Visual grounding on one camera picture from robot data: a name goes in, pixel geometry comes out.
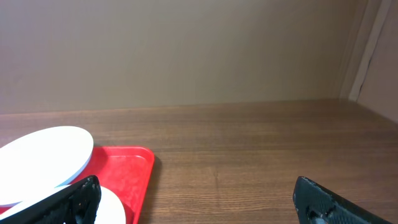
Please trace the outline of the white plate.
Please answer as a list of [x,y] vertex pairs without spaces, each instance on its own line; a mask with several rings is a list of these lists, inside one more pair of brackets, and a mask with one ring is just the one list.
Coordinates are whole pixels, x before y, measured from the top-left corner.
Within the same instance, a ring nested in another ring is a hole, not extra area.
[[[40,192],[37,196],[32,196],[22,201],[1,214],[1,224],[4,219],[14,215],[29,206],[69,187],[69,185],[59,186],[46,192]],[[126,215],[120,199],[112,191],[101,186],[101,200],[96,212],[95,224],[126,224]]]
[[1,206],[11,207],[66,185],[87,166],[92,135],[76,126],[56,126],[20,137],[1,148]]

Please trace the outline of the right white plate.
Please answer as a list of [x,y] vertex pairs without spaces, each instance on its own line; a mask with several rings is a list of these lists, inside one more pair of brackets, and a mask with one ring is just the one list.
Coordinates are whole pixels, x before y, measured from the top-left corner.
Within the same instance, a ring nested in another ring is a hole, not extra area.
[[[14,215],[29,206],[69,187],[69,185],[59,186],[46,192],[40,192],[37,196],[32,196],[22,201],[1,214],[1,224],[4,219]],[[120,199],[112,191],[101,186],[101,200],[96,212],[95,224],[126,224],[126,215]]]

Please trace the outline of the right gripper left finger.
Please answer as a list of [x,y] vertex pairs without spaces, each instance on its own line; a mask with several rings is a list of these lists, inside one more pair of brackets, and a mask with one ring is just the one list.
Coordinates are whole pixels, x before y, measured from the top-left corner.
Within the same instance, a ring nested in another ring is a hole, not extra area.
[[1,220],[2,224],[94,224],[101,186],[89,175],[61,191]]

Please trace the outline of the red plastic tray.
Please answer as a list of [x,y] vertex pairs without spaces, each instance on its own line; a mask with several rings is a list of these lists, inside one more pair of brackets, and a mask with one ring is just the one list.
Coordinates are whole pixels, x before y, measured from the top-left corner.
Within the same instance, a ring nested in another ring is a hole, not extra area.
[[[93,146],[85,169],[66,185],[74,184],[89,175],[97,176],[100,186],[112,191],[122,202],[126,223],[136,224],[154,160],[154,153],[144,147]],[[1,214],[11,207],[1,206]]]

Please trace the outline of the top white plate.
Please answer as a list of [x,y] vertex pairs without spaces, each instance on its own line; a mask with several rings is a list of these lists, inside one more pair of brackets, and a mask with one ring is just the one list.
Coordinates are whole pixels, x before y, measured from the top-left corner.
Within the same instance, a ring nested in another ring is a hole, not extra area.
[[20,137],[1,148],[1,206],[11,207],[66,185],[87,166],[92,135],[76,126],[56,126]]

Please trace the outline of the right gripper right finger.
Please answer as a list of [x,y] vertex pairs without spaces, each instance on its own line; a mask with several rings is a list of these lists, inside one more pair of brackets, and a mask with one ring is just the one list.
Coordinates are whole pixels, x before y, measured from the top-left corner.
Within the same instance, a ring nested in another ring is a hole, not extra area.
[[292,199],[300,224],[391,224],[304,176]]

